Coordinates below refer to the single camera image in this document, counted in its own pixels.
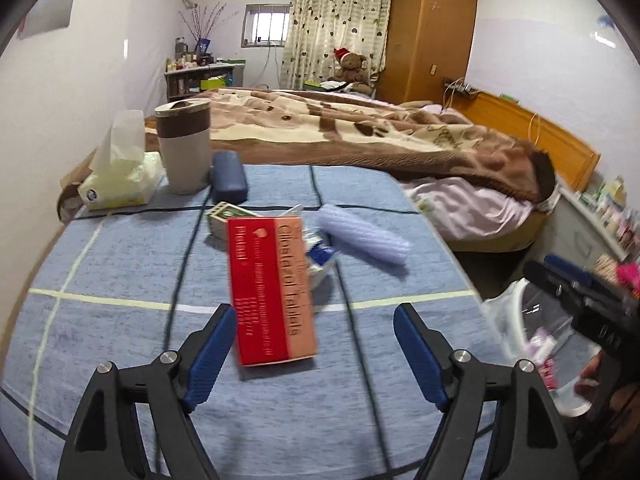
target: brown blanket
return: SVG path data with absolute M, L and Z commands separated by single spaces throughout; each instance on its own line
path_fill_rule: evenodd
M 212 150 L 235 150 L 245 164 L 359 166 L 401 180 L 461 176 L 532 202 L 546 198 L 539 180 L 554 180 L 531 144 L 455 114 L 319 92 L 223 88 L 200 97 L 211 99 Z M 147 149 L 158 150 L 152 129 Z M 541 166 L 551 175 L 541 176 Z

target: metal screw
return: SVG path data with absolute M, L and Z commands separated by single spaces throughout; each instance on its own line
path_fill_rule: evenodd
M 530 373 L 536 369 L 533 363 L 531 361 L 527 361 L 526 359 L 523 359 L 522 361 L 520 361 L 518 363 L 518 367 L 520 368 L 520 370 L 526 373 Z
M 453 352 L 453 358 L 459 363 L 468 363 L 471 361 L 471 354 L 466 350 L 456 350 Z
M 106 374 L 111 371 L 111 368 L 113 368 L 113 364 L 111 361 L 107 361 L 105 363 L 100 363 L 96 369 L 99 374 Z
M 178 354 L 176 352 L 174 352 L 173 350 L 169 350 L 168 352 L 164 352 L 160 356 L 160 362 L 164 363 L 165 365 L 167 365 L 167 364 L 171 364 L 171 363 L 175 362 L 175 360 L 177 358 L 178 358 Z

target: curtain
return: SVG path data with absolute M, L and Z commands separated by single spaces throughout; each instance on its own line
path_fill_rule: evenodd
M 282 87 L 300 90 L 306 80 L 326 80 L 337 68 L 334 49 L 341 47 L 367 58 L 369 76 L 380 72 L 390 5 L 391 0 L 291 0 Z

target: red medicine box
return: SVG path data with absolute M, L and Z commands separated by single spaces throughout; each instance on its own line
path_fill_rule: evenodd
M 228 242 L 240 364 L 264 365 L 315 355 L 300 218 L 229 218 Z

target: hand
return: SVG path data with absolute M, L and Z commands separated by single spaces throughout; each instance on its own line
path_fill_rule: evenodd
M 598 369 L 600 368 L 603 355 L 603 352 L 599 352 L 599 354 L 590 359 L 589 363 L 580 373 L 580 380 L 575 383 L 574 386 L 576 395 L 583 397 L 589 402 L 593 401 L 596 391 L 600 386 L 597 379 Z M 634 383 L 620 388 L 611 397 L 609 407 L 614 412 L 619 412 L 619 410 L 624 407 L 629 397 L 636 392 L 636 388 L 638 386 L 638 383 Z M 621 415 L 620 420 L 622 421 L 622 424 L 610 439 L 610 443 L 612 444 L 622 444 L 623 442 L 626 442 L 633 436 L 638 429 L 638 426 L 640 426 L 640 393 L 636 394 L 633 400 L 626 407 L 625 414 Z

